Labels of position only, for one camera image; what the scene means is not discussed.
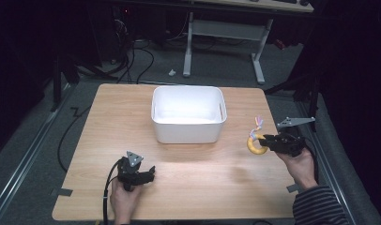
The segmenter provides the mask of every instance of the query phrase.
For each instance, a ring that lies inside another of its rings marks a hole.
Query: white desk
[[[201,3],[214,3],[214,4],[225,4],[233,5],[237,7],[247,7],[247,8],[265,8],[271,10],[286,10],[294,12],[313,12],[313,7],[308,5],[303,7],[298,3],[290,4],[283,3],[272,0],[259,0],[258,2],[252,2],[250,0],[194,0],[193,2]],[[264,46],[269,35],[269,31],[273,20],[267,20],[265,26],[258,25],[248,25],[240,23],[230,23],[230,22],[212,22],[205,20],[194,20],[193,13],[190,13],[189,28],[188,28],[188,45],[185,52],[185,62],[184,62],[184,77],[189,77],[191,75],[191,43],[193,35],[201,36],[212,36],[220,38],[237,38],[237,39],[247,39],[259,41],[259,45],[254,53],[251,54],[251,61],[254,65],[255,76],[258,83],[264,84],[265,79],[263,71],[260,65],[260,57],[263,52]]]

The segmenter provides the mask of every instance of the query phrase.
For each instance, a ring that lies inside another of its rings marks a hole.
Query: yellow object
[[[260,148],[256,148],[253,143],[257,141],[258,139],[264,139],[264,138],[265,137],[261,134],[250,135],[249,139],[247,140],[247,147],[255,155],[263,155],[267,151],[267,147],[261,146]]]

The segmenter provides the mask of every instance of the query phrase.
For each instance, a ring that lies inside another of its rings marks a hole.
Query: striped sleeve
[[[308,189],[296,196],[293,215],[297,225],[348,224],[342,206],[328,186]]]

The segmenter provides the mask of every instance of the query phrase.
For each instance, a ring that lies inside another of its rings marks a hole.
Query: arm
[[[332,189],[318,186],[314,179],[314,162],[308,149],[302,149],[297,157],[276,154],[284,161],[290,175],[304,190],[296,196],[293,205],[297,225],[348,224],[343,208]]]
[[[131,216],[139,201],[142,185],[126,191],[117,178],[112,181],[111,205],[114,210],[114,225],[130,224]]]

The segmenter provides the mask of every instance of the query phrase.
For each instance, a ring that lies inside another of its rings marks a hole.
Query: trash
[[[171,69],[171,71],[168,73],[168,75],[171,77],[173,77],[175,74],[176,72],[173,69]]]

